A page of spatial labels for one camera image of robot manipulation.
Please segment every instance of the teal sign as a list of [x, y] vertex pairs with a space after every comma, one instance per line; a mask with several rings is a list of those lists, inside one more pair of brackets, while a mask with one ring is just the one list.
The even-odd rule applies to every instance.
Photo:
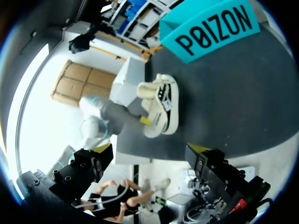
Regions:
[[185, 0], [160, 21], [161, 43], [185, 63], [259, 32], [248, 0]]

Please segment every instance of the screw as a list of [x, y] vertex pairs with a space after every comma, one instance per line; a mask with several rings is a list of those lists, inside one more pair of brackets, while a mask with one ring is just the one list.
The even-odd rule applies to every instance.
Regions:
[[39, 180], [35, 180], [33, 184], [38, 185], [39, 183], [40, 183]]

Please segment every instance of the gray table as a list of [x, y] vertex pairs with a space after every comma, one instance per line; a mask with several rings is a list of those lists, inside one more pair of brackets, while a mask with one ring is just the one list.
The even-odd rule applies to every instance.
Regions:
[[[299, 76], [283, 45], [261, 26], [252, 35], [184, 64], [168, 49], [146, 64], [146, 81], [172, 75], [179, 86], [179, 128], [148, 139], [125, 126], [117, 150], [131, 155], [184, 160], [187, 142], [219, 148], [228, 157], [274, 147], [299, 130]], [[141, 100], [129, 107], [146, 113]]]

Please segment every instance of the sneaker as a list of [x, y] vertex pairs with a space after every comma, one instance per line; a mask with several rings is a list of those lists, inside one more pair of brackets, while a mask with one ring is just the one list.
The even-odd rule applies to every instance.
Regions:
[[157, 74], [152, 83], [140, 83], [137, 95], [142, 98], [142, 108], [149, 113], [151, 126], [145, 126], [143, 133], [148, 138], [160, 134], [174, 134], [178, 128], [178, 84], [169, 75]]
[[155, 191], [164, 190], [170, 185], [170, 179], [163, 180], [160, 184], [155, 186]]
[[144, 194], [150, 191], [150, 180], [145, 179], [144, 184], [141, 187], [141, 192]]

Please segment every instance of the leg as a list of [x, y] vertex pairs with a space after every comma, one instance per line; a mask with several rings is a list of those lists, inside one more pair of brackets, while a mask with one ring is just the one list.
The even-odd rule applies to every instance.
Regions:
[[149, 191], [147, 193], [144, 193], [140, 196], [136, 196], [136, 197], [132, 197], [132, 198], [129, 198], [127, 200], [127, 204], [128, 206], [131, 206], [131, 207], [135, 207], [137, 206], [137, 204], [142, 204], [146, 201], [148, 201], [148, 199], [150, 197], [152, 197], [152, 195], [154, 194], [155, 192], [152, 190], [152, 191]]
[[[140, 190], [141, 188], [135, 184], [133, 181], [128, 180], [128, 187], [133, 188], [134, 190]], [[121, 186], [126, 187], [126, 181], [124, 179], [121, 180]]]

